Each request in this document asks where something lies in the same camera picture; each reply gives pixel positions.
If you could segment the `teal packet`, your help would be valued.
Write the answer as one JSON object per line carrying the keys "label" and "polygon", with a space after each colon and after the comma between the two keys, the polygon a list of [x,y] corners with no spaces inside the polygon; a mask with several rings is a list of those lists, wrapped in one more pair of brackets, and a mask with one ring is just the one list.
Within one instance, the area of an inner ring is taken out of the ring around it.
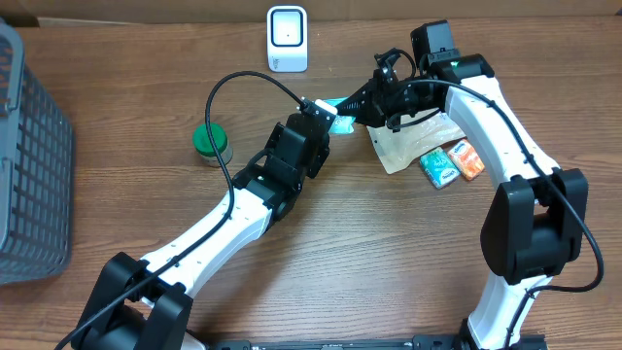
{"label": "teal packet", "polygon": [[[346,100],[346,97],[325,99],[325,102],[330,106],[336,107],[339,103],[343,102],[344,100]],[[354,122],[355,122],[354,117],[338,115],[333,121],[333,124],[329,130],[329,133],[335,134],[335,135],[352,134],[354,132],[354,127],[353,127]]]}

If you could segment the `orange tissue pack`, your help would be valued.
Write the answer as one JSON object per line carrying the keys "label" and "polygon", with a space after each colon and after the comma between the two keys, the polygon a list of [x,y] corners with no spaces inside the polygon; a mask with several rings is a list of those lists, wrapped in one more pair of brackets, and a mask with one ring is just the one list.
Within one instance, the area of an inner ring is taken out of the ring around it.
{"label": "orange tissue pack", "polygon": [[447,155],[468,181],[479,176],[485,169],[484,162],[466,139],[456,143]]}

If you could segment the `green lid jar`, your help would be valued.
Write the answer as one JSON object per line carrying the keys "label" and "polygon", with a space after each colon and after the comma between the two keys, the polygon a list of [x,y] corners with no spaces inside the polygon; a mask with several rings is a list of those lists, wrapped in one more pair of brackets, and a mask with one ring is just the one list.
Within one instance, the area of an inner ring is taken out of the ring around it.
{"label": "green lid jar", "polygon": [[233,150],[225,130],[217,123],[211,123],[210,130],[216,147],[213,147],[210,142],[207,126],[202,124],[194,131],[192,136],[192,144],[195,150],[209,166],[220,166],[217,155],[221,156],[224,164],[228,164],[233,157]]}

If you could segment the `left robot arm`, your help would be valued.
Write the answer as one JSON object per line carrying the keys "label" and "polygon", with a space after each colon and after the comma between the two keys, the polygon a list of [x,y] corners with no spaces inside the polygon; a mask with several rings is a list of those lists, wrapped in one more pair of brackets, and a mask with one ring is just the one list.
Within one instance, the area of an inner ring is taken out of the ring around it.
{"label": "left robot arm", "polygon": [[82,350],[202,349],[188,322],[196,294],[240,249],[294,207],[329,154],[336,110],[317,100],[275,125],[221,202],[182,235],[135,260],[104,265],[66,344]]}

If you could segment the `beige paper pouch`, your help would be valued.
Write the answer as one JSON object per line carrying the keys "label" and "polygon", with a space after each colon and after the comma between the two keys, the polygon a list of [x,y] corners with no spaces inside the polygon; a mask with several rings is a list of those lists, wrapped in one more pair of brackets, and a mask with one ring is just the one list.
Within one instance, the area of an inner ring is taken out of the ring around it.
{"label": "beige paper pouch", "polygon": [[445,113],[439,112],[431,118],[392,132],[387,127],[368,127],[372,146],[385,171],[393,174],[407,168],[421,155],[465,138],[465,134]]}

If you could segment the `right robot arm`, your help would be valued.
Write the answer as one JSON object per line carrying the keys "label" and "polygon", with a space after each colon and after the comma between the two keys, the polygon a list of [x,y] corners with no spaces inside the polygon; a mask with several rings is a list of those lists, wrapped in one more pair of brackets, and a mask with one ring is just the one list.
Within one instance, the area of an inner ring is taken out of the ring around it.
{"label": "right robot arm", "polygon": [[456,349],[535,349],[520,337],[537,295],[580,253],[588,184],[564,170],[531,138],[480,54],[462,55],[445,20],[410,34],[413,73],[399,80],[397,49],[376,55],[372,78],[337,106],[371,127],[400,128],[399,117],[439,110],[456,123],[483,161],[496,193],[480,233],[490,274],[475,310],[453,340]]}

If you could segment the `teal tissue pack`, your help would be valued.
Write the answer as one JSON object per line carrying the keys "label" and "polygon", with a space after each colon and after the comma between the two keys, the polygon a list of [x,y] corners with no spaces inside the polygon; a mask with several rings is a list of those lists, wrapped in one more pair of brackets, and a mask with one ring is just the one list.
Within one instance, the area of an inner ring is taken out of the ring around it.
{"label": "teal tissue pack", "polygon": [[438,190],[451,184],[461,175],[460,170],[440,147],[422,155],[420,164]]}

